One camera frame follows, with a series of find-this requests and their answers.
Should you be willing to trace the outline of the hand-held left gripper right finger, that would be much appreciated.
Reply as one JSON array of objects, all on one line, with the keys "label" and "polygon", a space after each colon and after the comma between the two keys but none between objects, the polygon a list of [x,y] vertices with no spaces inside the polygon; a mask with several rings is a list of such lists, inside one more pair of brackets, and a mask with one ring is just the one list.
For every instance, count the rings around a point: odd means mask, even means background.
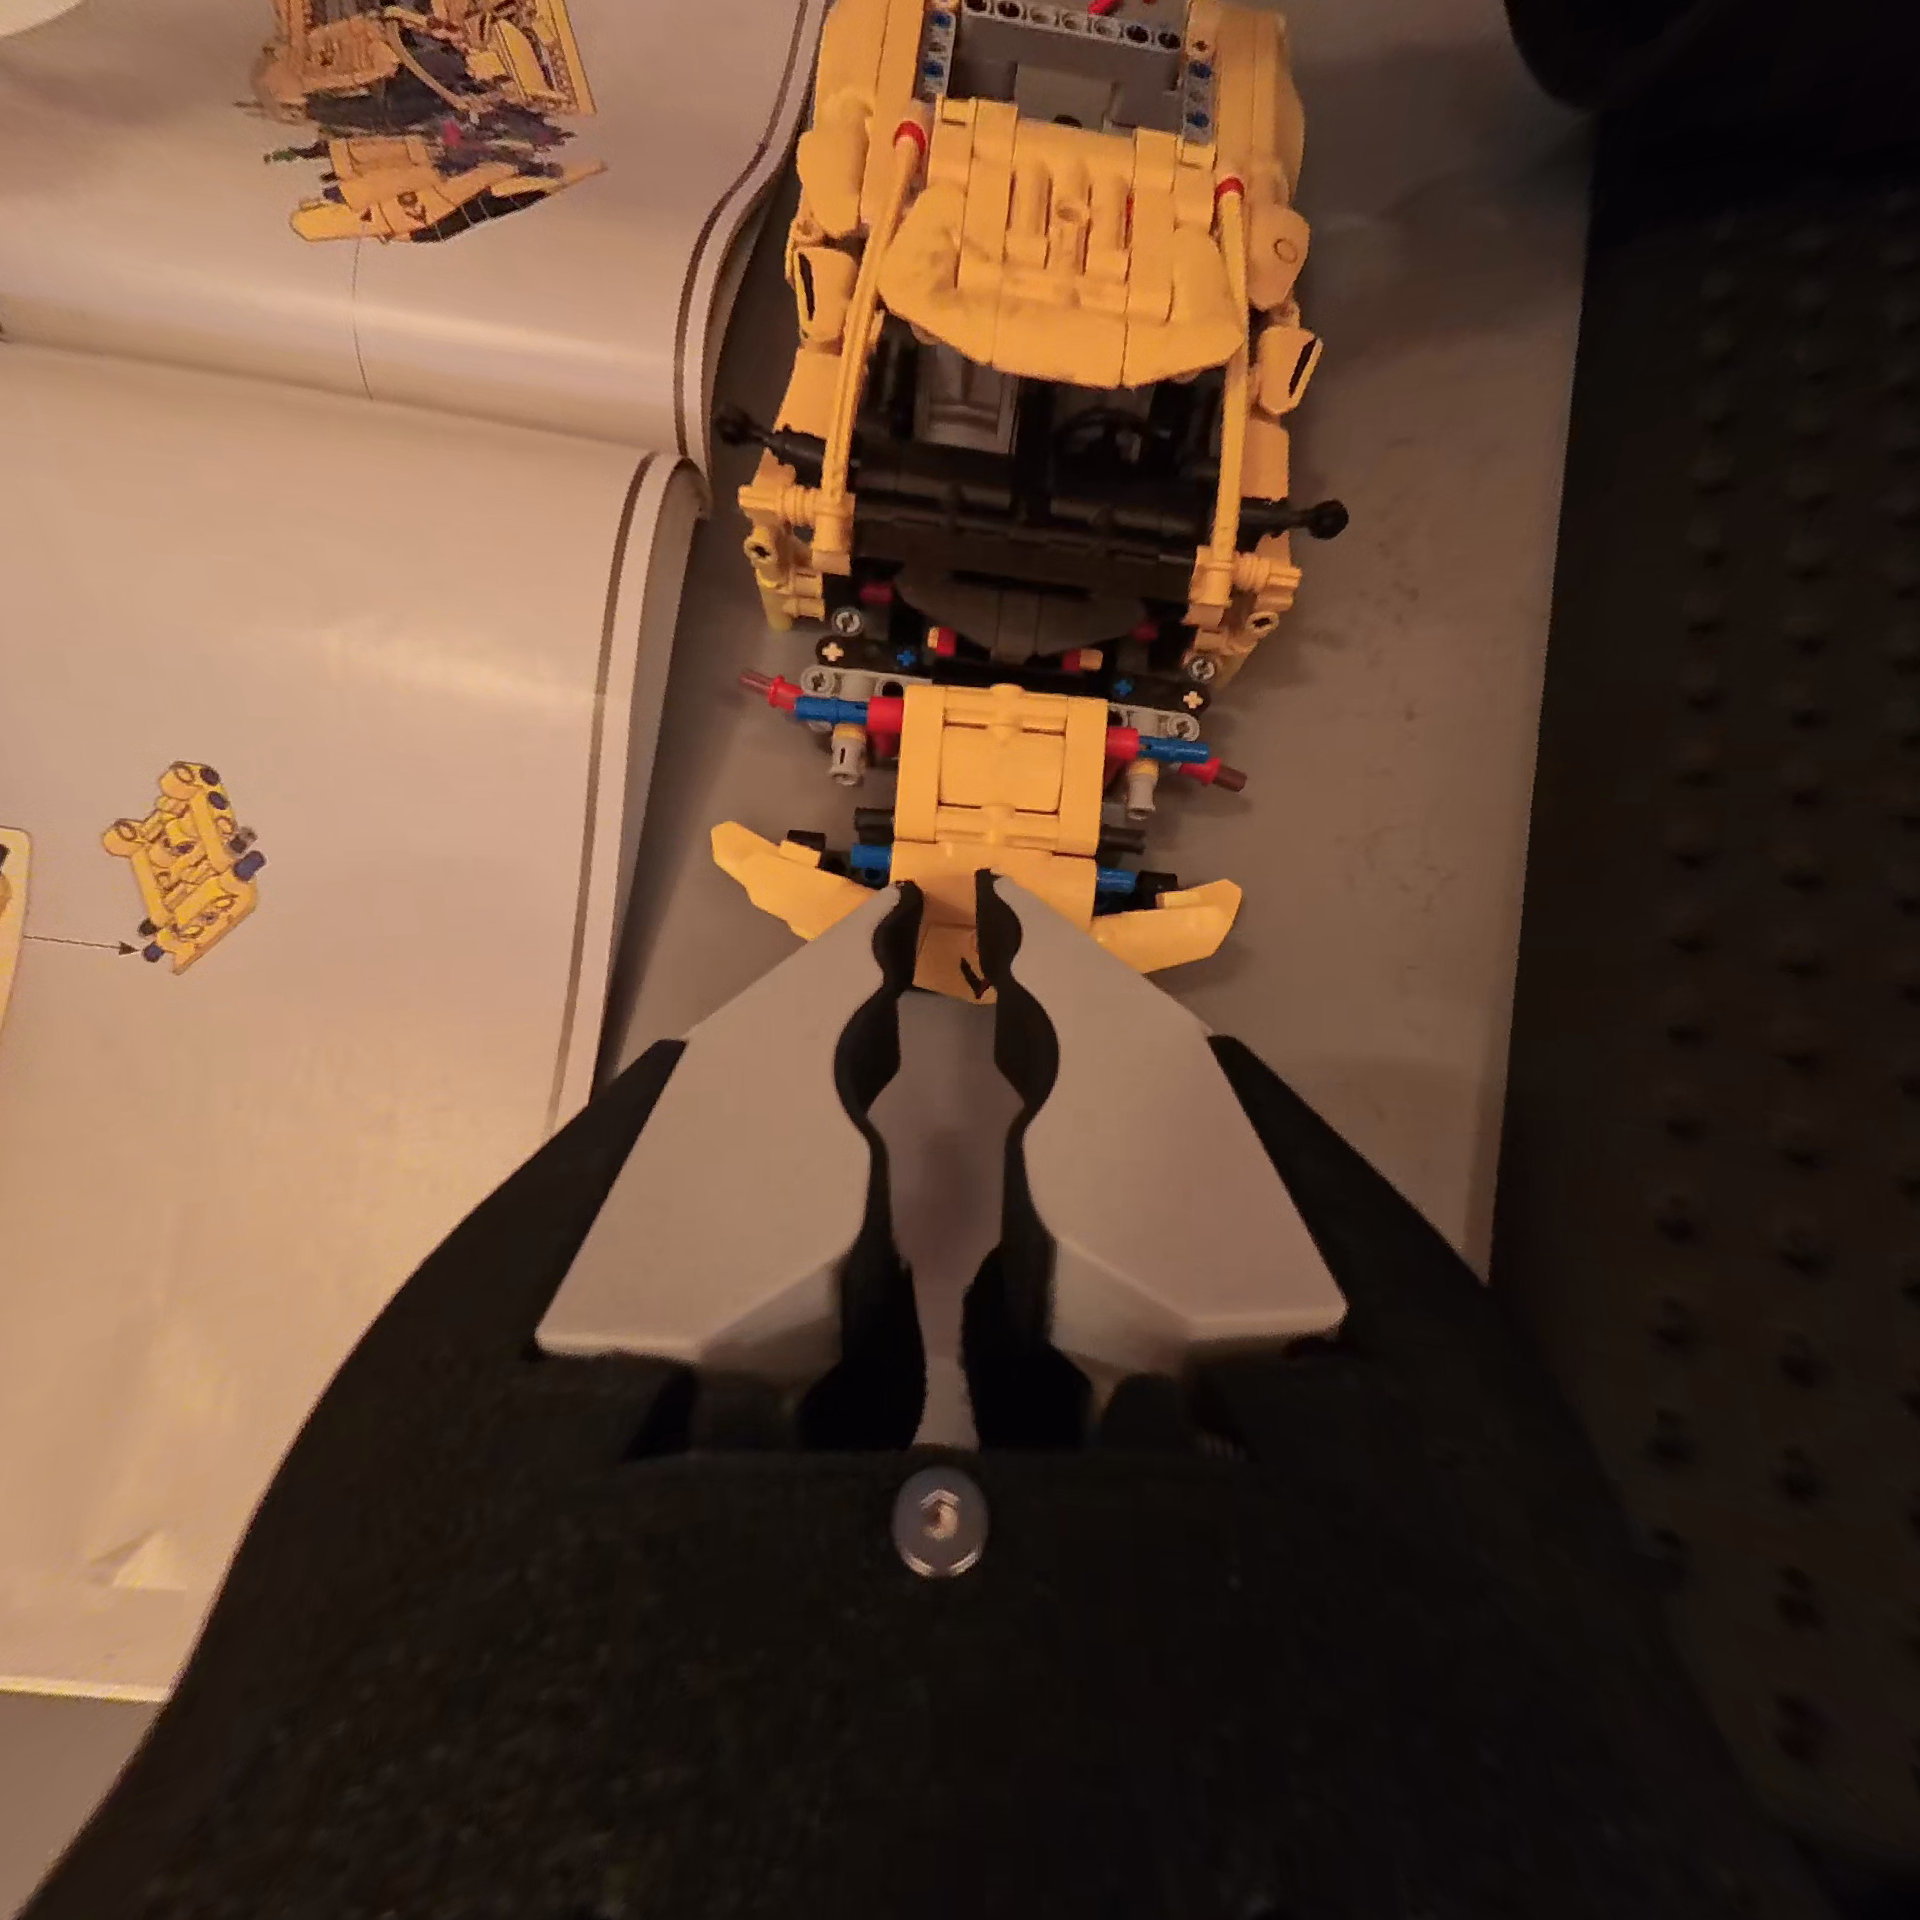
[{"label": "hand-held left gripper right finger", "polygon": [[1340,1330],[1349,1305],[1212,1030],[1021,885],[976,878],[993,1063],[1019,1097],[983,1311],[1107,1375]]}]

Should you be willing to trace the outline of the open instruction booklet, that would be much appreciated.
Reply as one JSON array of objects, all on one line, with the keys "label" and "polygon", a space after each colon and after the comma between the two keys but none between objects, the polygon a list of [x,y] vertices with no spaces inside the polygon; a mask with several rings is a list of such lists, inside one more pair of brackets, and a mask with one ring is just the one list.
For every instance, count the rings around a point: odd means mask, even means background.
[{"label": "open instruction booklet", "polygon": [[4,5],[4,1692],[592,1086],[825,5]]}]

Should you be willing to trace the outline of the black dotted rubber mat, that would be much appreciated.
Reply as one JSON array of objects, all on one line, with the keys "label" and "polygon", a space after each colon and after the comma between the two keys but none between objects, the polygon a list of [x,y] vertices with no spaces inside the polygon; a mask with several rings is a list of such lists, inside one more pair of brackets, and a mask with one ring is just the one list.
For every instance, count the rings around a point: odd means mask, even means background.
[{"label": "black dotted rubber mat", "polygon": [[1915,204],[1915,109],[1600,135],[1495,1203],[1841,1915],[1915,1915]]}]

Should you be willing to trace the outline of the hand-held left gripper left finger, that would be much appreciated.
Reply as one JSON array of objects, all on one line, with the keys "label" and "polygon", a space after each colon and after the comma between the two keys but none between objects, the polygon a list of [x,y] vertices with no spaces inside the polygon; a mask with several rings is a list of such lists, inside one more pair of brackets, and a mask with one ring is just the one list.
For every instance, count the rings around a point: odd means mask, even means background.
[{"label": "hand-held left gripper left finger", "polygon": [[613,1353],[923,1402],[915,1282],[872,1102],[901,1066],[923,897],[854,911],[694,1025],[544,1311],[544,1353]]}]

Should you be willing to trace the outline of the yellow brick model car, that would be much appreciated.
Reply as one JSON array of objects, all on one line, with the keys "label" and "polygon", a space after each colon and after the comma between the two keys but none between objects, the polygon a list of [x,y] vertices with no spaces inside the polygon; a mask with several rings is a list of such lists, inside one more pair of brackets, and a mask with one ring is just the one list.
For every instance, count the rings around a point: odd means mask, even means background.
[{"label": "yellow brick model car", "polygon": [[[1241,889],[1139,866],[1175,779],[1239,790],[1200,717],[1301,586],[1336,500],[1288,487],[1305,115],[1281,15],[1236,5],[831,5],[783,241],[797,353],[739,508],[797,679],[748,675],[830,777],[893,788],[848,850],[739,823],[712,862],[808,940],[891,879],[909,685],[1087,698],[1109,763],[1087,930],[1141,973],[1208,957]],[[976,914],[917,985],[989,1002]]]}]

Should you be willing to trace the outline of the yellow brick hood panel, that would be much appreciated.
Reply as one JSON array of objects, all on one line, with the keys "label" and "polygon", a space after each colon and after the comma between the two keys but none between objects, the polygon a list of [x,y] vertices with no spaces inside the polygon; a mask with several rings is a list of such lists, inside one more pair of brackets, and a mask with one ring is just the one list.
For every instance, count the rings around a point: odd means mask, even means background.
[{"label": "yellow brick hood panel", "polygon": [[921,889],[929,922],[961,926],[976,873],[989,871],[1085,926],[1109,729],[1109,708],[1087,698],[904,687],[891,879]]}]

